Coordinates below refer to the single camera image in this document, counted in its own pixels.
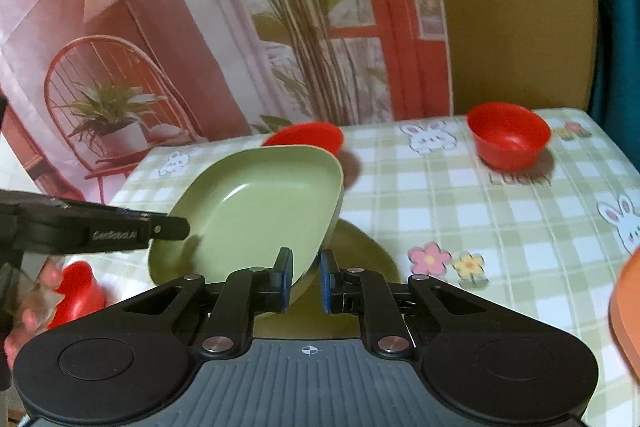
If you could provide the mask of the operator left hand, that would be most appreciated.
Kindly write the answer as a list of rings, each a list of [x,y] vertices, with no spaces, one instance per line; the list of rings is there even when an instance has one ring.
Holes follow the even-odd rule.
[[[13,369],[18,352],[26,343],[42,333],[51,322],[56,307],[63,299],[58,292],[63,280],[59,261],[60,258],[48,258],[32,288],[13,306],[16,312],[13,329],[3,343],[9,369]]]

